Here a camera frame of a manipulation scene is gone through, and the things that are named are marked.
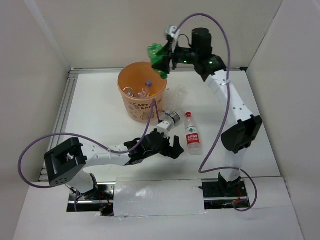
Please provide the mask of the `green soda bottle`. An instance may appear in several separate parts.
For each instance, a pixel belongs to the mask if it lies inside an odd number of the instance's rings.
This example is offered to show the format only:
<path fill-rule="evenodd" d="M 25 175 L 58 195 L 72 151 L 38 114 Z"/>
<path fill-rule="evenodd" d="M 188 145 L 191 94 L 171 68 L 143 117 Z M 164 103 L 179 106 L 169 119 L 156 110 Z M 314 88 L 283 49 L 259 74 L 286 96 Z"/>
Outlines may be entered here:
<path fill-rule="evenodd" d="M 168 74 L 163 70 L 156 68 L 155 65 L 163 60 L 163 46 L 159 43 L 153 43 L 147 47 L 147 55 L 150 59 L 151 67 L 163 79 L 166 80 Z"/>

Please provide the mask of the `water bottle red label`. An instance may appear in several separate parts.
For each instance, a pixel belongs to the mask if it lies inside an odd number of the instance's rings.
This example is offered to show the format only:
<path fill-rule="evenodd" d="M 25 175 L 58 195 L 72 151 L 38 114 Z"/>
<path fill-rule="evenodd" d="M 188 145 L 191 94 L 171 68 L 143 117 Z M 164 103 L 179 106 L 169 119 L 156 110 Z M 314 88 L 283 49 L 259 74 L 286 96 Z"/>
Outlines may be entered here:
<path fill-rule="evenodd" d="M 199 131 L 197 123 L 191 112 L 185 113 L 185 136 L 188 152 L 192 156 L 200 156 L 202 154 L 202 147 L 200 142 Z"/>

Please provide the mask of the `clear bottle black label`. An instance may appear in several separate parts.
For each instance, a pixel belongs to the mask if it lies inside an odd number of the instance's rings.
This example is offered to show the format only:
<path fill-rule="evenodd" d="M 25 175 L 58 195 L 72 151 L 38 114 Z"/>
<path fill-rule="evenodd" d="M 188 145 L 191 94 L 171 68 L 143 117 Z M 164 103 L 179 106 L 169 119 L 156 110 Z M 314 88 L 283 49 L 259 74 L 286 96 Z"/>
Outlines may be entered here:
<path fill-rule="evenodd" d="M 167 109 L 165 112 L 165 119 L 173 123 L 174 125 L 178 125 L 185 119 L 186 112 L 181 108 L 177 108 L 176 110 Z"/>

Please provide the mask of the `clear bottle blue cap label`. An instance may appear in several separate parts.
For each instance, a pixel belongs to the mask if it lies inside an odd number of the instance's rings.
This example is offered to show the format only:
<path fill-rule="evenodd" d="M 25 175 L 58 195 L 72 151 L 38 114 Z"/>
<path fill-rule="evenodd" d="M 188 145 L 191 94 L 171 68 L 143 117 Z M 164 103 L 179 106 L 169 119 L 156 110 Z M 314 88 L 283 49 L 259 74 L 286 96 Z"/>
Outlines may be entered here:
<path fill-rule="evenodd" d="M 144 98 L 149 98 L 151 95 L 151 86 L 152 82 L 151 81 L 146 81 L 144 87 L 142 90 L 138 93 L 139 98 L 144 99 Z"/>

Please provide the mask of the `clear crushed bottle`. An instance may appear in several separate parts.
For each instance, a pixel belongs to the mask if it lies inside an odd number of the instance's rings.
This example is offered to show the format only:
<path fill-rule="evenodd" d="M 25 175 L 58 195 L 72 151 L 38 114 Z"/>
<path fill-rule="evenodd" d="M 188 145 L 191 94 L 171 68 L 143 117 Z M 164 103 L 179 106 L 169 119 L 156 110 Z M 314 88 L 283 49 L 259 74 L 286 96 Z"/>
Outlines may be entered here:
<path fill-rule="evenodd" d="M 175 89 L 171 89 L 169 92 L 167 109 L 171 112 L 180 109 L 187 97 L 187 94 L 187 90 L 183 85 L 178 85 Z"/>

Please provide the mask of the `blue label white cap bottle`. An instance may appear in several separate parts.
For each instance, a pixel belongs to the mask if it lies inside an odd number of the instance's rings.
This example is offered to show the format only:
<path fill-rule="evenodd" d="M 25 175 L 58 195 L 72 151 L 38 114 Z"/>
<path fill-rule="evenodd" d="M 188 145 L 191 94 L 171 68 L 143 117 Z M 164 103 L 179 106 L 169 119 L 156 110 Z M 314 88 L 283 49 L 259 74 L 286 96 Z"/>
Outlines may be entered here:
<path fill-rule="evenodd" d="M 123 92 L 129 97 L 133 98 L 135 96 L 135 91 L 131 87 L 125 87 Z"/>

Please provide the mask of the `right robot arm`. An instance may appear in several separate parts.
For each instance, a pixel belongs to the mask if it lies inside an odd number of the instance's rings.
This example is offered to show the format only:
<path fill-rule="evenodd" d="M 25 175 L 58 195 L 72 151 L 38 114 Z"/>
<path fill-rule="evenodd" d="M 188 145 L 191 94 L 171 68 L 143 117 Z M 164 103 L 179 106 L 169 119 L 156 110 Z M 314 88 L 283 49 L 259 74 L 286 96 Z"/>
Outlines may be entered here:
<path fill-rule="evenodd" d="M 165 30 L 165 46 L 153 44 L 148 48 L 151 66 L 162 79 L 166 79 L 178 64 L 194 66 L 195 72 L 225 107 L 218 139 L 226 150 L 226 168 L 218 174 L 218 190 L 223 196 L 230 196 L 240 186 L 240 169 L 246 149 L 256 139 L 263 120 L 248 109 L 232 84 L 225 63 L 212 53 L 210 31 L 202 27 L 193 29 L 188 47 L 179 46 L 179 35 L 180 30 L 170 25 Z"/>

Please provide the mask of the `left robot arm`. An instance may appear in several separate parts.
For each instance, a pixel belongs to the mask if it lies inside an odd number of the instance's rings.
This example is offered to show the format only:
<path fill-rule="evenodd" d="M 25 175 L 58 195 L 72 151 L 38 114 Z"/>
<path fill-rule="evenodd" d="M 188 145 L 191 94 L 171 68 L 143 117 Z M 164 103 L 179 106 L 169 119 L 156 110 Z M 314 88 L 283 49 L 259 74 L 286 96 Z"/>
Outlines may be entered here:
<path fill-rule="evenodd" d="M 71 137 L 46 152 L 44 161 L 51 187 L 68 185 L 85 200 L 93 200 L 100 190 L 95 175 L 85 172 L 85 168 L 133 166 L 157 154 L 175 160 L 183 152 L 178 136 L 174 136 L 173 145 L 170 145 L 170 137 L 154 129 L 144 138 L 135 138 L 113 149 L 104 149 L 96 143 L 83 145 L 79 138 Z"/>

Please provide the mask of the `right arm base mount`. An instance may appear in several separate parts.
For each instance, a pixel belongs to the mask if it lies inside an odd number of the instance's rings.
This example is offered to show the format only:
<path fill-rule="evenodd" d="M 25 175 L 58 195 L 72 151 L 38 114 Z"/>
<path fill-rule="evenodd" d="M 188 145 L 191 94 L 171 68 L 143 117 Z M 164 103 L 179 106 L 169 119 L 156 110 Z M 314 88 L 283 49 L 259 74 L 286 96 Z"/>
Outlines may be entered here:
<path fill-rule="evenodd" d="M 205 210 L 246 209 L 251 206 L 245 182 L 239 177 L 231 185 L 219 175 L 218 179 L 202 180 L 198 187 L 202 191 Z"/>

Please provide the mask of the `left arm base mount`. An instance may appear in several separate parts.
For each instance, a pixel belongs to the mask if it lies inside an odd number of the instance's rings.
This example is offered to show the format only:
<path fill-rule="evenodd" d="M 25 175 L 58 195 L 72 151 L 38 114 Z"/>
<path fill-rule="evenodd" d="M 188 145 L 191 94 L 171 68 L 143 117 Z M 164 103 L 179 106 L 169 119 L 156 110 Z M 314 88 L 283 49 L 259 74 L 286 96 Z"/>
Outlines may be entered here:
<path fill-rule="evenodd" d="M 89 199 L 73 187 L 68 187 L 69 197 L 67 202 L 67 213 L 94 212 L 104 217 L 114 217 L 114 196 L 116 182 L 98 182 L 98 191 Z"/>

